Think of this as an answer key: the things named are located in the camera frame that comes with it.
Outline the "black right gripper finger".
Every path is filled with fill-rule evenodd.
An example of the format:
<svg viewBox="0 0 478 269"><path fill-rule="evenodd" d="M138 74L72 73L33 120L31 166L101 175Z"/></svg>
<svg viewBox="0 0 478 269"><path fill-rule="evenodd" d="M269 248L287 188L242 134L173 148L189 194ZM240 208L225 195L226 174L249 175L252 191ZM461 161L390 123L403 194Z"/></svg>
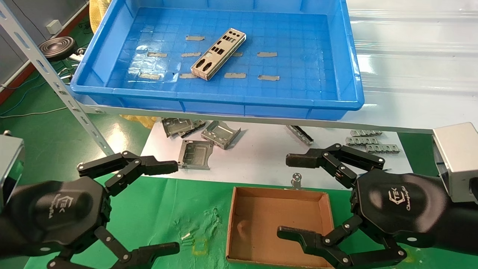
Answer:
<svg viewBox="0 0 478 269"><path fill-rule="evenodd" d="M289 167L321 167L342 186L350 189L355 187L357 174L348 168L347 164L365 171L382 170L385 160L376 155L337 143L325 149L311 148L305 154L288 154L286 164Z"/></svg>

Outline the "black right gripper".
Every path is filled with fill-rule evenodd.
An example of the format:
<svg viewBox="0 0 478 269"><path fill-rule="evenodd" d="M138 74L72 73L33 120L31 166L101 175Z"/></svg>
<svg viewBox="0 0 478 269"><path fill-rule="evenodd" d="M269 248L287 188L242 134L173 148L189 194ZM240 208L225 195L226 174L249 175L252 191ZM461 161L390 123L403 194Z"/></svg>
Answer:
<svg viewBox="0 0 478 269"><path fill-rule="evenodd" d="M280 226L277 237L299 243L304 254L322 257L335 269L397 265L407 257L397 242L478 253L477 204L453 202L439 178L372 170L356 180L351 201L356 215L327 235ZM384 249L343 252L338 245L359 228Z"/></svg>

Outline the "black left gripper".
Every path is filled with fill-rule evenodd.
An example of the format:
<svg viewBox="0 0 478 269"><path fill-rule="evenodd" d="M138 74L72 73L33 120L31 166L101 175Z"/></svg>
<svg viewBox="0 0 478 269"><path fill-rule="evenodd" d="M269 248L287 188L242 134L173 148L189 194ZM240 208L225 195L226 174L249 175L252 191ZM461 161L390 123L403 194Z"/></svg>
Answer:
<svg viewBox="0 0 478 269"><path fill-rule="evenodd" d="M180 252L177 242L128 251L106 229L111 196L142 175L177 172L176 161L124 151L79 164L77 171L81 178L74 181L50 180L13 189L1 211L1 259L60 253L49 261L48 269L90 269L71 258L101 241L118 258L112 269L150 269L157 258ZM116 175L105 186L94 180L113 172Z"/></svg>

